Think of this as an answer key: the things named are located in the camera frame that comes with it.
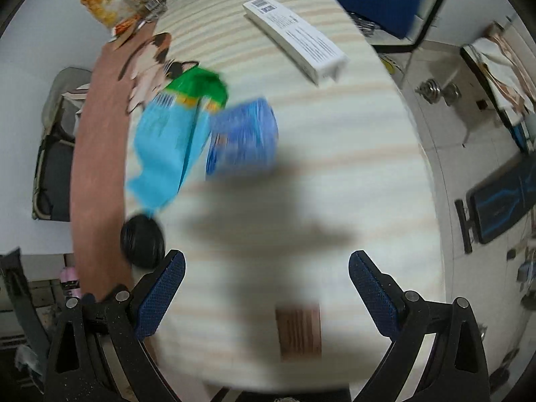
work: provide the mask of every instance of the blue snack bag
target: blue snack bag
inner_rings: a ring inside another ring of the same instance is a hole
[[[210,116],[206,175],[250,174],[273,167],[278,130],[265,98]]]

